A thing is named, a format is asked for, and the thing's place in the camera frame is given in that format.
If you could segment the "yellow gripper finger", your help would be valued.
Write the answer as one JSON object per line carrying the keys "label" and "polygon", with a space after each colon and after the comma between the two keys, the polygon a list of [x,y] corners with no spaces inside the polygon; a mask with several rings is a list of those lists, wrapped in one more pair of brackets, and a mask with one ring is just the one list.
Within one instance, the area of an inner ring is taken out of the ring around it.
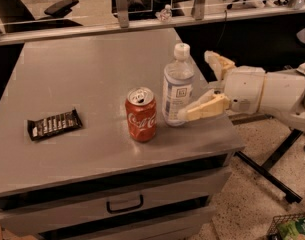
{"label": "yellow gripper finger", "polygon": [[221,115],[230,107],[230,99],[224,93],[211,89],[198,100],[180,109],[177,118],[184,122]]}
{"label": "yellow gripper finger", "polygon": [[235,63],[220,54],[213,51],[204,53],[205,62],[210,66],[218,81],[224,79],[228,70],[235,68]]}

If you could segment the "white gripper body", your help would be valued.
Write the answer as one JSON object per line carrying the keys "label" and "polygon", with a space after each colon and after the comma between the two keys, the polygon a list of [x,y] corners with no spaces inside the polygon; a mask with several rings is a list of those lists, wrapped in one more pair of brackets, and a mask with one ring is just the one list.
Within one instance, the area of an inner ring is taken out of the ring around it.
{"label": "white gripper body", "polygon": [[254,114],[259,107],[266,72],[259,67],[241,66],[231,69],[224,78],[224,94],[234,112]]}

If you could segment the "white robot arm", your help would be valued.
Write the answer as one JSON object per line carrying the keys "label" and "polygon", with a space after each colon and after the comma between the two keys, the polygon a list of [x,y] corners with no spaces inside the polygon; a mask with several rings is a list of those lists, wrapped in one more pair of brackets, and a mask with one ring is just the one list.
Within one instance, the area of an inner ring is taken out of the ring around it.
{"label": "white robot arm", "polygon": [[305,63],[297,69],[267,72],[261,67],[236,66],[213,51],[205,62],[217,80],[199,99],[178,112],[184,122],[220,115],[226,110],[266,114],[305,132]]}

